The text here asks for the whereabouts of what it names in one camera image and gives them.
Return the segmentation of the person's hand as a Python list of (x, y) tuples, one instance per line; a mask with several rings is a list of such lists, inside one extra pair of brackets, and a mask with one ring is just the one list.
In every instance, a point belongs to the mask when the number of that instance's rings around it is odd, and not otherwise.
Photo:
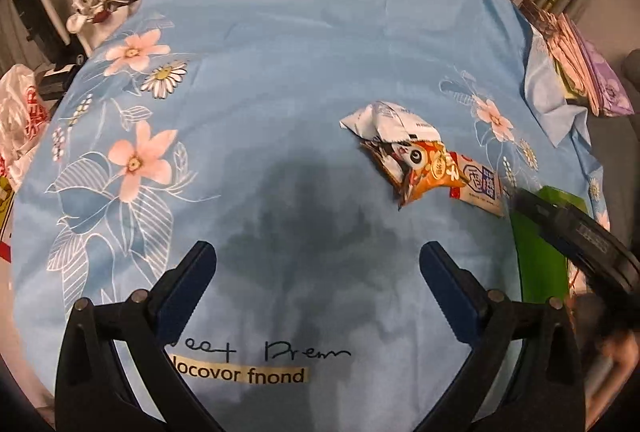
[(594, 293), (574, 308), (586, 400), (586, 430), (604, 416), (639, 364), (639, 331), (630, 328)]

